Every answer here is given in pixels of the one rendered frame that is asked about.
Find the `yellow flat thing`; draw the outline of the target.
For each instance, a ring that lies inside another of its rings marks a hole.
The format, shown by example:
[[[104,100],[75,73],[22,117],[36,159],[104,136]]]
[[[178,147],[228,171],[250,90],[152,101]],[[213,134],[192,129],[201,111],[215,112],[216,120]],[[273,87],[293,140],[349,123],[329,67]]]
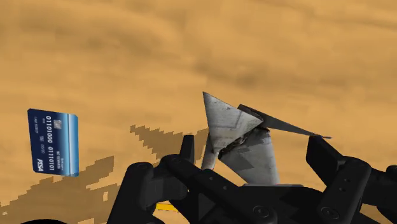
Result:
[[[159,211],[174,211],[178,213],[178,210],[172,204],[167,203],[157,203],[156,209]]]

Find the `blue bank card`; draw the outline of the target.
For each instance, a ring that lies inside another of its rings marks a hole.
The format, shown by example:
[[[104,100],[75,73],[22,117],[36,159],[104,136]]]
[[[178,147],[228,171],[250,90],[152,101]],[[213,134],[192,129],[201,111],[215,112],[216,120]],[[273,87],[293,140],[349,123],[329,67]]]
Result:
[[[78,176],[78,117],[31,108],[27,110],[27,118],[33,171]]]

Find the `black round thing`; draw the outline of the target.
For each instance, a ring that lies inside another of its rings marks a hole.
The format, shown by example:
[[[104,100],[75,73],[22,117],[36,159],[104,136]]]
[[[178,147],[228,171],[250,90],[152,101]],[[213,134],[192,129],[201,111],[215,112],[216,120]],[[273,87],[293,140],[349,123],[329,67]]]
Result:
[[[36,219],[36,220],[25,221],[21,224],[67,224],[67,223],[53,219]]]

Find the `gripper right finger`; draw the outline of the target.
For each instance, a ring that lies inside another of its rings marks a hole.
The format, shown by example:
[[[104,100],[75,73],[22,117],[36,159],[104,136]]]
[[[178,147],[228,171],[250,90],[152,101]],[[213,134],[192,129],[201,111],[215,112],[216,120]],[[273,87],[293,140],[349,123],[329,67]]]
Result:
[[[321,136],[309,137],[306,161],[326,185],[316,208],[322,224],[377,224],[360,213],[363,204],[375,206],[397,224],[397,165],[374,169],[343,156]]]

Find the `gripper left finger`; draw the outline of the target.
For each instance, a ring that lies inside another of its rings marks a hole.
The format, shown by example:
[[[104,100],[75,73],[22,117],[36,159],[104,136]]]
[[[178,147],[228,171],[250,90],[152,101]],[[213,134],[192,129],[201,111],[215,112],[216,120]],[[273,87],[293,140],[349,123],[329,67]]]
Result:
[[[236,186],[210,169],[193,164],[194,137],[183,138],[178,155],[157,167],[139,162],[127,168],[107,224],[165,224],[154,216],[168,200],[190,224],[277,224],[263,200],[263,185]]]

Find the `grey crumpled paper piece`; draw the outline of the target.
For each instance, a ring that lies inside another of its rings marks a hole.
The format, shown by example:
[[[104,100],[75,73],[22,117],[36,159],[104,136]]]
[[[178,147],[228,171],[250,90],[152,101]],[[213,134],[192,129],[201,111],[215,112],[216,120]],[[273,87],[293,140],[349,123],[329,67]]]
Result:
[[[209,133],[201,169],[214,169],[219,160],[247,186],[280,184],[270,129],[317,135],[243,104],[235,108],[207,92],[203,98]]]

